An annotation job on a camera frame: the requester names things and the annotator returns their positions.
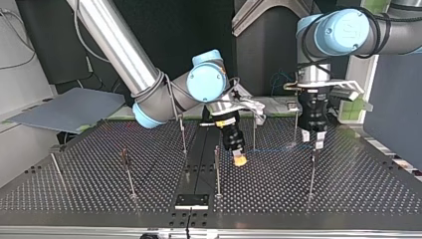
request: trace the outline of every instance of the black cable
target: black cable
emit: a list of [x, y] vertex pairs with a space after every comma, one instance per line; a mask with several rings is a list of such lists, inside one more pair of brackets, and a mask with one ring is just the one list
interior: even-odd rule
[[31, 58], [30, 58], [30, 59], [28, 59], [26, 62], [23, 62], [23, 63], [17, 64], [17, 65], [14, 65], [14, 66], [1, 67], [1, 68], [0, 68], [0, 71], [1, 71], [1, 70], [6, 70], [6, 69], [18, 68], [18, 67], [22, 67], [22, 66], [24, 66], [24, 65], [27, 65], [28, 63], [32, 62], [32, 60], [34, 60], [35, 55], [36, 55], [36, 54], [35, 54], [35, 52], [33, 52], [33, 53], [32, 53]]
[[415, 18], [389, 18], [389, 17], [381, 17], [374, 15], [376, 19], [385, 21], [385, 22], [419, 22], [422, 21], [422, 17], [415, 17]]
[[[388, 16], [387, 13], [381, 13], [384, 17], [389, 18], [390, 16]], [[384, 34], [384, 39], [382, 39], [382, 43], [378, 48], [377, 53], [379, 53], [384, 47], [385, 45], [387, 45], [388, 40], [390, 39], [390, 35], [391, 35], [391, 22], [387, 21], [385, 22], [385, 34]]]
[[377, 54], [380, 51], [380, 44], [381, 44], [381, 28], [379, 26], [378, 21], [375, 19], [375, 15], [372, 14], [369, 10], [367, 10], [366, 8], [362, 8], [362, 7], [349, 7], [351, 9], [356, 9], [360, 12], [362, 12], [363, 14], [365, 14], [365, 16], [367, 18], [369, 18], [369, 20], [371, 20], [375, 26], [375, 46], [373, 47], [372, 51], [367, 55], [367, 56], [360, 56], [360, 55], [356, 55], [357, 58], [360, 59], [368, 59], [371, 58], [373, 55]]
[[315, 6], [316, 6], [316, 0], [313, 0], [313, 4], [311, 5], [310, 15], [312, 15], [314, 13]]
[[117, 78], [114, 80], [114, 82], [112, 83], [112, 86], [111, 86], [111, 89], [110, 89], [110, 91], [112, 92], [112, 90], [114, 89], [114, 87], [115, 87], [115, 84], [118, 82], [118, 80], [120, 79], [120, 76], [119, 75], [117, 75]]
[[322, 59], [322, 60], [319, 60], [319, 61], [314, 61], [312, 58], [311, 58], [311, 54], [310, 54], [310, 51], [309, 51], [309, 49], [308, 49], [308, 47], [307, 47], [307, 44], [306, 44], [306, 38], [307, 38], [307, 34], [308, 34], [308, 32], [310, 31], [310, 29], [311, 29], [311, 27], [317, 22], [317, 21], [319, 21], [320, 19], [322, 19], [323, 17], [325, 17], [325, 16], [327, 16], [328, 14], [331, 14], [331, 13], [324, 13], [324, 14], [322, 14], [322, 15], [320, 15], [319, 17], [317, 17], [317, 18], [315, 18], [306, 28], [305, 28], [305, 31], [304, 31], [304, 34], [302, 35], [302, 41], [301, 41], [301, 45], [302, 45], [302, 52], [304, 53], [304, 56], [307, 58], [307, 60], [310, 62], [310, 64], [309, 64], [309, 66], [311, 66], [311, 65], [314, 65], [314, 66], [316, 66], [318, 69], [320, 69], [320, 70], [322, 70], [322, 71], [324, 71], [325, 73], [327, 73], [327, 74], [329, 74], [329, 75], [331, 75], [331, 72], [329, 71], [329, 70], [327, 70], [327, 69], [325, 69], [325, 68], [323, 68], [322, 66], [320, 66], [319, 65], [319, 62], [320, 61], [322, 61], [322, 60], [326, 60], [326, 59]]
[[100, 82], [100, 86], [98, 88], [96, 88], [96, 90], [100, 90], [102, 87], [106, 88], [105, 83], [103, 82], [103, 80], [95, 73], [93, 72], [93, 75], [97, 78], [97, 80]]

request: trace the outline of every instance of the metal rod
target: metal rod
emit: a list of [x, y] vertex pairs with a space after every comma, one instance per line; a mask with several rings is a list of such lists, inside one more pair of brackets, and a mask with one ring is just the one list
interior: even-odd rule
[[220, 188], [220, 155], [219, 155], [219, 147], [215, 146], [214, 150], [214, 160], [215, 160], [215, 169], [217, 172], [217, 198], [222, 197], [221, 188]]
[[62, 170], [60, 170], [59, 164], [57, 163], [56, 156], [53, 153], [50, 153], [50, 156], [52, 157], [54, 165], [55, 165], [57, 171], [59, 172], [60, 176], [63, 176]]
[[173, 107], [174, 117], [176, 118], [176, 120], [179, 120], [179, 116], [177, 114], [177, 109], [176, 109], [176, 102], [174, 101], [173, 88], [171, 87], [171, 82], [168, 78], [167, 78], [167, 87], [170, 94], [171, 106]]
[[66, 189], [66, 183], [65, 183], [65, 178], [63, 177], [62, 170], [60, 169], [59, 164], [57, 163], [56, 156], [54, 155], [53, 152], [50, 153], [50, 156], [53, 159], [53, 162], [54, 162], [54, 165], [56, 167], [56, 170], [59, 172], [59, 176], [60, 176], [60, 179], [62, 180], [63, 186], [65, 187], [65, 190], [67, 191], [67, 189]]
[[183, 125], [183, 116], [180, 118], [180, 130], [182, 131], [183, 152], [184, 152], [184, 154], [186, 154], [187, 153], [187, 149], [186, 149], [185, 129], [184, 129], [184, 125]]
[[317, 150], [316, 149], [313, 149], [312, 161], [313, 161], [313, 173], [311, 175], [309, 202], [311, 202], [311, 200], [314, 197], [314, 180], [315, 180], [316, 166], [317, 166]]
[[298, 136], [298, 120], [299, 120], [299, 111], [295, 113], [295, 134], [293, 136], [293, 143], [296, 144], [297, 136]]
[[[298, 90], [296, 90], [295, 92], [295, 96], [298, 96]], [[299, 103], [297, 103], [296, 107], [298, 108], [298, 110], [295, 113], [295, 135], [293, 138], [293, 145], [296, 145], [296, 140], [297, 140], [297, 136], [298, 136], [298, 121], [299, 121]]]
[[257, 149], [257, 147], [256, 147], [256, 140], [257, 140], [256, 130], [257, 130], [257, 122], [256, 122], [256, 120], [254, 120], [254, 150]]
[[136, 197], [136, 193], [134, 192], [134, 186], [133, 186], [133, 180], [131, 178], [131, 174], [130, 174], [130, 169], [127, 169], [127, 177], [129, 178], [129, 182], [130, 182], [130, 189], [132, 191], [132, 197]]

